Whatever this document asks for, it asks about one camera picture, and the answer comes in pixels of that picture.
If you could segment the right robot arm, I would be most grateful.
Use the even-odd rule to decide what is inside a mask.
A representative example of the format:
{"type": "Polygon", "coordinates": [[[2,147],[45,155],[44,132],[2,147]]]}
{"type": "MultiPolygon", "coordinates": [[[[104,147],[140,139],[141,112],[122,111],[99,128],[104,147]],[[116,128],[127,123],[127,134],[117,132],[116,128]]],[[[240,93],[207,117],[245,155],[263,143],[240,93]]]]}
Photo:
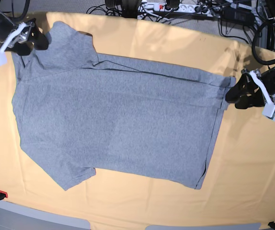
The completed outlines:
{"type": "Polygon", "coordinates": [[[48,39],[36,25],[36,19],[23,22],[29,9],[30,1],[25,1],[23,12],[20,16],[9,16],[0,10],[0,52],[10,51],[19,56],[31,53],[29,44],[36,50],[47,50],[48,39]]]}

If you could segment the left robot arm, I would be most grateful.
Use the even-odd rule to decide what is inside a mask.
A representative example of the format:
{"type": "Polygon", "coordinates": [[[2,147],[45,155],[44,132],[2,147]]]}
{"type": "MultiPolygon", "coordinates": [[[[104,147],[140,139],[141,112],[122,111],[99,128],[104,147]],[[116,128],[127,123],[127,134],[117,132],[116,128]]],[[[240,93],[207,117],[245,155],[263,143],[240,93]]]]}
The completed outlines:
{"type": "MultiPolygon", "coordinates": [[[[252,40],[252,55],[263,66],[275,65],[275,59],[263,60],[256,50],[257,38],[266,27],[275,38],[275,0],[263,2],[266,19],[257,29],[252,40]]],[[[239,81],[227,92],[225,100],[237,109],[263,107],[275,110],[275,66],[261,73],[258,69],[243,69],[239,81]]]]}

